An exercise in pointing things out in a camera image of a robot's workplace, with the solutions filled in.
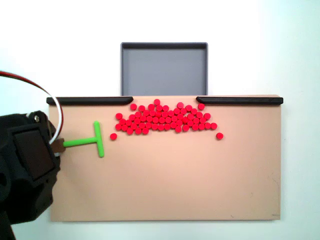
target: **red wire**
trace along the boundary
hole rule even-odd
[[[47,94],[49,94],[46,90],[44,90],[41,86],[39,86],[38,84],[36,84],[35,82],[23,77],[23,76],[19,76],[19,75],[16,75],[16,74],[13,74],[13,73],[10,73],[10,72],[6,72],[6,71],[0,71],[0,77],[6,77],[6,78],[11,78],[11,79],[18,79],[20,81],[23,81],[25,83],[28,83],[28,84],[31,84],[43,91],[45,91]],[[61,104],[59,103],[59,106],[57,106],[57,108],[60,108],[61,109],[61,118],[62,118],[62,121],[61,121],[61,128],[58,132],[58,135],[57,137],[60,135],[61,133],[61,130],[62,130],[62,127],[64,125],[64,112],[62,111],[62,107],[61,107]]]

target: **white wall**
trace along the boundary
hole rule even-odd
[[[320,238],[318,0],[0,3],[0,69],[57,96],[120,95],[121,42],[208,42],[210,95],[284,98],[281,220],[53,223],[47,210],[13,226],[18,240]],[[0,100],[0,115],[48,112],[16,80],[0,78]]]

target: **green t-shaped tool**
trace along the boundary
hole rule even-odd
[[[94,137],[76,139],[76,140],[71,140],[71,141],[64,141],[63,146],[65,148],[67,148],[67,147],[73,147],[73,146],[78,146],[78,145],[83,145],[83,144],[96,143],[96,145],[98,147],[99,157],[103,158],[105,155],[105,150],[104,150],[104,145],[102,143],[100,123],[98,121],[95,121],[93,123],[93,126],[94,126],[94,132],[95,132]]]

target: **gray tray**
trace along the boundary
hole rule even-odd
[[[123,42],[122,96],[208,94],[208,44]]]

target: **wooden board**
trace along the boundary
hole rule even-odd
[[[133,98],[147,106],[156,97]],[[171,109],[178,102],[198,105],[195,96],[158,98]],[[61,155],[52,221],[280,219],[279,105],[208,105],[202,112],[211,114],[216,130],[148,135],[115,130],[116,113],[128,118],[129,106],[63,106],[61,137],[93,137],[99,121],[105,157],[96,144]],[[56,126],[56,107],[49,113]],[[116,141],[111,133],[118,134]]]

